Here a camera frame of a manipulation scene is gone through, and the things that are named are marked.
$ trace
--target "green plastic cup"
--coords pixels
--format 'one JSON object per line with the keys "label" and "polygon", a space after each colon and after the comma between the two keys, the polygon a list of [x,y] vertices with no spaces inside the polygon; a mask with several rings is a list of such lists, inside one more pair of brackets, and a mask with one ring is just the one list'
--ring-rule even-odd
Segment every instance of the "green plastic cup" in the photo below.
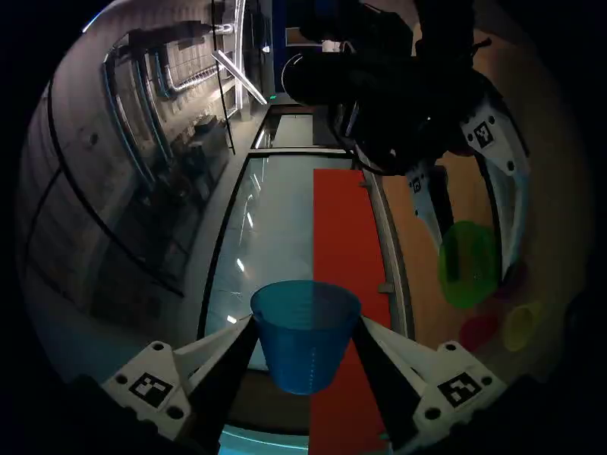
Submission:
{"label": "green plastic cup", "polygon": [[446,300],[472,308],[498,288],[498,255],[491,229],[458,221],[447,231],[439,251],[439,281]]}

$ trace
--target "red strip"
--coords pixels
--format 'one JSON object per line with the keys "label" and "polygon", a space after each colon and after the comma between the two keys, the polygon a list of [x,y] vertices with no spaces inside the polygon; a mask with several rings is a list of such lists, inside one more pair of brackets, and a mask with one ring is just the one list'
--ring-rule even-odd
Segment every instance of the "red strip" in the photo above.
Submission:
{"label": "red strip", "polygon": [[[388,297],[373,210],[360,171],[314,171],[314,280],[358,296],[363,314],[390,327]],[[350,342],[335,380],[314,394],[310,453],[360,454],[386,449],[385,431],[360,359]]]}

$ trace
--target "yellow plastic cup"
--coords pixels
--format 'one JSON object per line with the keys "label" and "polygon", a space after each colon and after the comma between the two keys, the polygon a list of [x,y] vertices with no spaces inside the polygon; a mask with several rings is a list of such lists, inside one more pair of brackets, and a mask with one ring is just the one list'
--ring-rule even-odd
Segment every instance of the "yellow plastic cup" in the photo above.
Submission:
{"label": "yellow plastic cup", "polygon": [[502,327],[502,340],[507,350],[514,353],[529,343],[539,322],[541,309],[542,305],[538,301],[533,301],[527,305],[514,307],[506,315]]}

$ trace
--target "translucent cup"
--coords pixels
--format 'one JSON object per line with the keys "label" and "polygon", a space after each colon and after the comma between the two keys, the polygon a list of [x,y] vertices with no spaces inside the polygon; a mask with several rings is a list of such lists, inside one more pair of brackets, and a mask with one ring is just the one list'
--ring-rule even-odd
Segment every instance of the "translucent cup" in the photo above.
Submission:
{"label": "translucent cup", "polygon": [[283,391],[309,395],[331,384],[360,316],[350,291],[316,281],[281,281],[251,297],[272,379]]}

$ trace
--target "glass floor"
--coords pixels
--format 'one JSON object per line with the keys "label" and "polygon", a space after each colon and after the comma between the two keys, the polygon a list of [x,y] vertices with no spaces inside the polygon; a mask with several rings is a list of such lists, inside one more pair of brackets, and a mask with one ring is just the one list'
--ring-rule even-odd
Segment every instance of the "glass floor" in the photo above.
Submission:
{"label": "glass floor", "polygon": [[[261,287],[312,279],[313,170],[350,166],[350,159],[332,156],[249,160],[219,253],[205,336],[249,315]],[[250,367],[267,369],[259,342]]]}

